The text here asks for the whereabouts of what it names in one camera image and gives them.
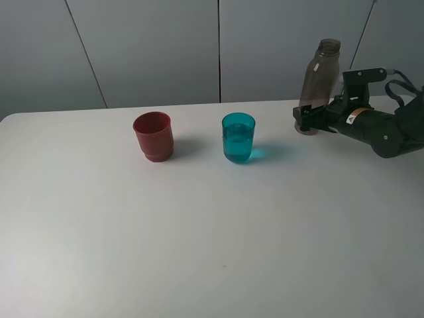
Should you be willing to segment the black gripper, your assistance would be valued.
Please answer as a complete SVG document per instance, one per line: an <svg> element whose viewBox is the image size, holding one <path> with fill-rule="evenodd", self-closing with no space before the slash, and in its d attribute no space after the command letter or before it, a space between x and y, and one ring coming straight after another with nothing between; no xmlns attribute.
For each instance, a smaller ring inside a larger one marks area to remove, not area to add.
<svg viewBox="0 0 424 318"><path fill-rule="evenodd" d="M344 100L337 95L328 106L311 105L293 108L295 127L299 132L326 131L339 133L360 142L370 142L370 133L381 118L381 112L360 99Z"/></svg>

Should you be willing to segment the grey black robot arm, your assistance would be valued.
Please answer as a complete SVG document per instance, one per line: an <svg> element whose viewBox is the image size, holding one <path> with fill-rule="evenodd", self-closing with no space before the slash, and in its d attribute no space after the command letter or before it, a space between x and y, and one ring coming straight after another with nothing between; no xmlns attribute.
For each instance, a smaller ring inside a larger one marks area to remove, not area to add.
<svg viewBox="0 0 424 318"><path fill-rule="evenodd" d="M367 85L352 97L350 86L328 105L295 107L293 117L301 133L312 130L339 133L368 144L382 158L394 158L423 148L423 89L404 81L386 84L388 97L397 102L394 113L377 111L369 104Z"/></svg>

